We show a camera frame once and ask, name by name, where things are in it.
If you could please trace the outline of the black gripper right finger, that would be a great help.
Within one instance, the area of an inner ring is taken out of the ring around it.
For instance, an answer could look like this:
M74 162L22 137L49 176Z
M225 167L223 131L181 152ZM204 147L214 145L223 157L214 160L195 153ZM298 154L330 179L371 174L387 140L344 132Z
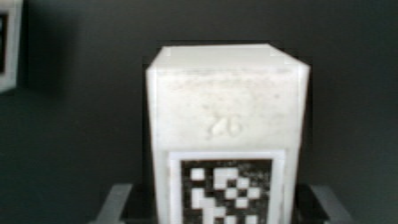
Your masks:
M294 208L298 224L326 224L328 215L310 187L303 184L296 186Z

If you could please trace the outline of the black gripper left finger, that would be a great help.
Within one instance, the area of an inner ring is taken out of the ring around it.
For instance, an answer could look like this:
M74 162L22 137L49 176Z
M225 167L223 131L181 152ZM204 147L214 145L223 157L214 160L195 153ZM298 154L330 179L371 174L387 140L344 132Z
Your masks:
M120 221L124 224L143 224L154 218L154 193L149 184L122 183L127 193Z

